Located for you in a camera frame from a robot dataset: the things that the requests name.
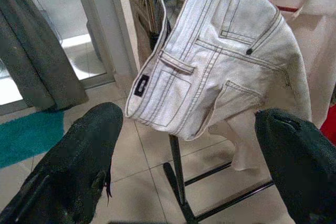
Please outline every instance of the bath mat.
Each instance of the bath mat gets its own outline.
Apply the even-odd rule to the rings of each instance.
[[[63,112],[37,112],[0,125],[0,168],[50,150],[63,137]]]

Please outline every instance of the grey curtain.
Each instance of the grey curtain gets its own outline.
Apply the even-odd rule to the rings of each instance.
[[[0,0],[0,58],[29,106],[63,109],[88,99],[32,0]]]

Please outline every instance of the black metal rack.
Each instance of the black metal rack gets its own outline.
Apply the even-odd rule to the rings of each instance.
[[[157,21],[155,20],[155,7],[156,7],[156,2],[157,0],[146,0],[146,5],[148,9],[148,14],[149,14],[149,22],[150,22],[150,28],[151,28],[151,45],[154,47],[157,37],[158,37],[158,25]],[[170,163],[164,163],[163,164],[163,169],[166,174],[166,177],[174,191],[175,197],[177,202],[179,203],[180,209],[184,215],[185,220],[187,223],[198,223],[199,221],[202,221],[230,206],[233,206],[239,202],[241,202],[244,199],[247,199],[251,197],[252,195],[265,190],[269,188],[270,186],[274,185],[273,181],[269,181],[261,186],[256,187],[255,189],[244,193],[237,198],[234,198],[214,209],[211,209],[209,211],[206,211],[200,215],[195,216],[193,211],[190,208],[190,205],[186,199],[186,194],[185,194],[185,187],[188,185],[191,185],[197,181],[200,181],[203,178],[206,178],[212,174],[218,173],[228,167],[230,167],[231,162],[221,165],[217,168],[214,168],[206,173],[200,174],[192,179],[187,180],[186,182],[184,181],[183,178],[183,170],[182,170],[182,163],[181,163],[181,153],[180,153],[180,147],[178,144],[178,138],[173,135],[169,135],[169,140],[170,140],[170,146],[172,150],[172,155],[173,155],[173,162],[174,162],[174,168],[175,168],[175,173],[173,171],[172,166]]]

